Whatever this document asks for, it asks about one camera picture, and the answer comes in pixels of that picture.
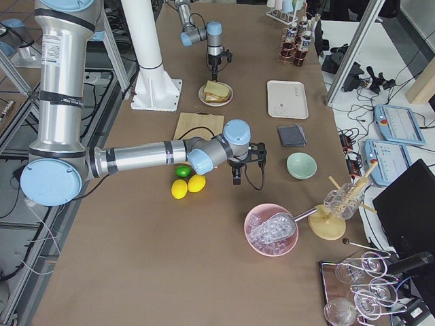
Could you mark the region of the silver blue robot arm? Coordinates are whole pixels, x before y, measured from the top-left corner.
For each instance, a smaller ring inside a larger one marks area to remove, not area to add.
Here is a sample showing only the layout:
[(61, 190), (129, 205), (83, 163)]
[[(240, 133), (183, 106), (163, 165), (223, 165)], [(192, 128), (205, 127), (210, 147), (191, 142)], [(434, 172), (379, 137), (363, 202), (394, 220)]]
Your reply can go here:
[(216, 21), (203, 22), (202, 26), (194, 22), (194, 13), (190, 11), (190, 1), (174, 1), (181, 22), (181, 42), (185, 47), (202, 41), (207, 42), (207, 60), (211, 66), (211, 80), (218, 80), (219, 66), (225, 56), (222, 45), (222, 24)]
[[(182, 80), (164, 70), (150, 1), (121, 1), (139, 64), (133, 109), (176, 111)], [(183, 26), (182, 43), (207, 41), (212, 80), (221, 57), (232, 54), (222, 46), (222, 25), (208, 22), (197, 28), (189, 2), (175, 1)], [(85, 148), (80, 141), (86, 46), (101, 34), (103, 1), (35, 1), (35, 20), (43, 31), (40, 113), (37, 140), (29, 147), (29, 163), (20, 185), (25, 196), (44, 206), (72, 201), (88, 180), (119, 171), (189, 162), (204, 175), (222, 162), (244, 160), (251, 133), (243, 120), (230, 120), (221, 134), (164, 141), (136, 147)]]

